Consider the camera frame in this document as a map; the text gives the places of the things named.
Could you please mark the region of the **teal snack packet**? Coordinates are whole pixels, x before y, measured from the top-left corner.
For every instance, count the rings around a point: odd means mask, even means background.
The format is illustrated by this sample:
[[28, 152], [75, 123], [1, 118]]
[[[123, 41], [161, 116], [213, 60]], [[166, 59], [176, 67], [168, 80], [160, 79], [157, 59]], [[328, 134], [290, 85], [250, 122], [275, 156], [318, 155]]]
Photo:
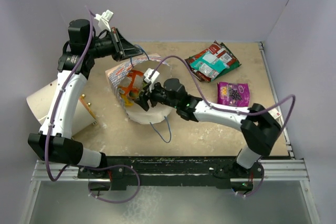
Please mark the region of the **teal snack packet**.
[[209, 78], [210, 81], [213, 81], [220, 73], [229, 68], [227, 60], [231, 59], [231, 57], [226, 57], [225, 55], [226, 53], [223, 51], [215, 54], [207, 51], [198, 59], [195, 59], [190, 66]]

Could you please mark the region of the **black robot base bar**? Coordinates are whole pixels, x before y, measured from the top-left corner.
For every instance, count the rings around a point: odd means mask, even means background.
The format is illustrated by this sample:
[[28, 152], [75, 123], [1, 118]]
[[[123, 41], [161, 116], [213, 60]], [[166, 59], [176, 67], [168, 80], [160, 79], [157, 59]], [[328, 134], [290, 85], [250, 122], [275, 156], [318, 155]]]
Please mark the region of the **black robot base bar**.
[[251, 191], [253, 180], [265, 174], [261, 163], [245, 169], [233, 156], [108, 156], [107, 166], [102, 171], [82, 168], [78, 177], [102, 182], [111, 190], [140, 185]]

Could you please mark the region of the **brown snack bag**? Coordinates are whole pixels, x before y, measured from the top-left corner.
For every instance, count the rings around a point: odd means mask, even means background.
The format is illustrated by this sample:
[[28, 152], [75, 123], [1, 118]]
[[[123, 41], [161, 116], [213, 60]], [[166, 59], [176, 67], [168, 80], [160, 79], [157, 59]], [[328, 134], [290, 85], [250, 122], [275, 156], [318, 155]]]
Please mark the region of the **brown snack bag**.
[[197, 80], [200, 82], [210, 82], [209, 78], [206, 77], [204, 74], [199, 72], [198, 70], [194, 69], [191, 64], [196, 61], [196, 58], [194, 56], [188, 57], [185, 59], [188, 67], [190, 68], [192, 74], [196, 77]]

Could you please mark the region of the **red snack packet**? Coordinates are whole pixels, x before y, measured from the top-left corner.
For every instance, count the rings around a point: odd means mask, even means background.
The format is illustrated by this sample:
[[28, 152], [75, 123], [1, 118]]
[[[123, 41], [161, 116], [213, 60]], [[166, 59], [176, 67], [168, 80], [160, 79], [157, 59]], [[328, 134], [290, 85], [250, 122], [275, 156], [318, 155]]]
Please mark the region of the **red snack packet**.
[[228, 69], [235, 63], [239, 64], [233, 53], [224, 44], [216, 41], [201, 54], [200, 61], [218, 71]]

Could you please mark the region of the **yellow snack packet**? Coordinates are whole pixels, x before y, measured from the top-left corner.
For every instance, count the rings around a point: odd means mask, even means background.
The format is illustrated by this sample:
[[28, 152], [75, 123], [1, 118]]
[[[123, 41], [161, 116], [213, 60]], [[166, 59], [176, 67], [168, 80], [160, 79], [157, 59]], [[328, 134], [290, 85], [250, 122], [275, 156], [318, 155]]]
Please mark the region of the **yellow snack packet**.
[[120, 96], [121, 96], [125, 106], [133, 106], [134, 105], [133, 101], [130, 100], [126, 95], [121, 94]]

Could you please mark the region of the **purple snack bag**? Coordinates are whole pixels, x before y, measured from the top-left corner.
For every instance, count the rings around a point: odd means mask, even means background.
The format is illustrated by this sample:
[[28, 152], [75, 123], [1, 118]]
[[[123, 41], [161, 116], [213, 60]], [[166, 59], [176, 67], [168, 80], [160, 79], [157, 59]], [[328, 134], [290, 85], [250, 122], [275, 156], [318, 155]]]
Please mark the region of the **purple snack bag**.
[[250, 92], [247, 83], [217, 83], [217, 104], [247, 107], [249, 102]]

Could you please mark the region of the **green chips bag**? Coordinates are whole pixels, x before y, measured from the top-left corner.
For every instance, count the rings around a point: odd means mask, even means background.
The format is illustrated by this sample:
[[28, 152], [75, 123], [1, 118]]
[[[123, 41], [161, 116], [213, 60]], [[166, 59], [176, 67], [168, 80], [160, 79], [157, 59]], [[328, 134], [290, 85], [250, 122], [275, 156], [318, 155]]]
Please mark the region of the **green chips bag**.
[[[199, 52], [199, 53], [197, 53], [196, 55], [193, 55], [193, 56], [194, 56], [196, 59], [198, 59], [198, 58], [201, 56], [201, 54], [205, 52], [206, 49], [204, 49], [203, 51], [201, 51], [201, 52]], [[233, 64], [233, 66], [231, 66], [230, 68], [224, 70], [222, 73], [219, 74], [218, 77], [220, 77], [220, 76], [222, 76], [222, 75], [224, 75], [224, 74], [227, 74], [227, 73], [229, 73], [230, 71], [232, 71], [232, 70], [238, 68], [238, 67], [240, 66], [240, 62], [239, 62], [239, 60], [238, 60], [238, 63], [239, 63], [239, 64], [235, 63], [235, 64]]]

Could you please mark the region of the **orange snack packet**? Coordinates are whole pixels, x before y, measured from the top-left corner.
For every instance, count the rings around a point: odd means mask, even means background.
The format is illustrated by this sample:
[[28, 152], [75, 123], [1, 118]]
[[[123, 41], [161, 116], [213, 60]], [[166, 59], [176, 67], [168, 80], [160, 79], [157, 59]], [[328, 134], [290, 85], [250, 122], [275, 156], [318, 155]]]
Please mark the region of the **orange snack packet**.
[[123, 99], [135, 100], [142, 89], [143, 72], [131, 70], [118, 85], [118, 91]]

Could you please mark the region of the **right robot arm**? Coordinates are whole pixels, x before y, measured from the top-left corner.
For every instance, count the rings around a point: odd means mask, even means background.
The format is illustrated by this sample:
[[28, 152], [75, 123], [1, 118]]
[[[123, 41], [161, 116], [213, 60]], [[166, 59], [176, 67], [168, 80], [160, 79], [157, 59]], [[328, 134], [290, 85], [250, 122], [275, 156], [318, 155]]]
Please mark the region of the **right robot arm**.
[[229, 112], [228, 106], [207, 104], [204, 99], [188, 94], [177, 78], [167, 79], [164, 84], [145, 82], [135, 103], [145, 111], [157, 104], [166, 105], [175, 108], [186, 121], [211, 122], [242, 132], [246, 146], [237, 155], [233, 166], [238, 177], [246, 177], [258, 159], [269, 156], [281, 130], [280, 124], [268, 112], [254, 115], [264, 110], [262, 105], [254, 103], [250, 108]]

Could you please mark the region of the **checkered paper snack bag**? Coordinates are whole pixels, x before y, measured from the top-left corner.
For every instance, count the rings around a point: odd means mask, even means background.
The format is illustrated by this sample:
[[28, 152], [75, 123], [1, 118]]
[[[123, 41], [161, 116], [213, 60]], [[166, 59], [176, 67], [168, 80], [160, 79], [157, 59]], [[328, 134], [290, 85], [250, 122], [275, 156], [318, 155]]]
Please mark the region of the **checkered paper snack bag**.
[[155, 70], [162, 58], [159, 55], [148, 55], [139, 45], [136, 45], [136, 48], [144, 55], [131, 57], [126, 62], [107, 70], [107, 81], [130, 120], [150, 125], [157, 134], [159, 131], [154, 125], [165, 121], [170, 136], [168, 140], [162, 135], [160, 138], [165, 143], [170, 143], [172, 131], [167, 117], [172, 109], [151, 102], [148, 95], [154, 93], [155, 84], [162, 84], [171, 77], [171, 66], [163, 63], [158, 70]]

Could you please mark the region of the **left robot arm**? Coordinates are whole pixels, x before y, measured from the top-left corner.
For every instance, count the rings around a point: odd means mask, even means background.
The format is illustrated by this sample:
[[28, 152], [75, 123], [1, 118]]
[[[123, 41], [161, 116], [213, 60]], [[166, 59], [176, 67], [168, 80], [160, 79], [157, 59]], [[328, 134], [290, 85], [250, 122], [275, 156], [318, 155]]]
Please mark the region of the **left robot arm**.
[[128, 42], [107, 20], [98, 21], [99, 35], [90, 21], [76, 19], [68, 27], [69, 39], [58, 60], [55, 95], [47, 117], [38, 133], [31, 133], [28, 144], [45, 162], [88, 166], [96, 178], [108, 172], [104, 155], [84, 148], [72, 140], [72, 122], [81, 92], [89, 78], [95, 59], [111, 56], [122, 61], [141, 55], [141, 50]]

